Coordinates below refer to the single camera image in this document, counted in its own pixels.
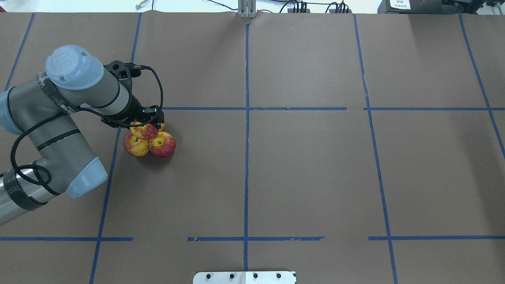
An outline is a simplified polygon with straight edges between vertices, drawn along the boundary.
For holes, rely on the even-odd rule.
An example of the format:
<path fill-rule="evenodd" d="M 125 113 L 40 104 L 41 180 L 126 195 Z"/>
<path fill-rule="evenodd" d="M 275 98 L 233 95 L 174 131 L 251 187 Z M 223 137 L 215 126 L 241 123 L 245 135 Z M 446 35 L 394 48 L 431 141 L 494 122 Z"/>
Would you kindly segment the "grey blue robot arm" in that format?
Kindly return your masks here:
<path fill-rule="evenodd" d="M 99 59 L 77 45 L 58 47 L 34 79 L 1 94 L 1 127 L 17 135 L 11 168 L 1 174 L 1 225 L 60 194 L 83 196 L 108 179 L 71 115 L 92 113 L 113 128 L 159 127 L 163 104 L 144 107 L 132 79 L 153 68 Z"/>

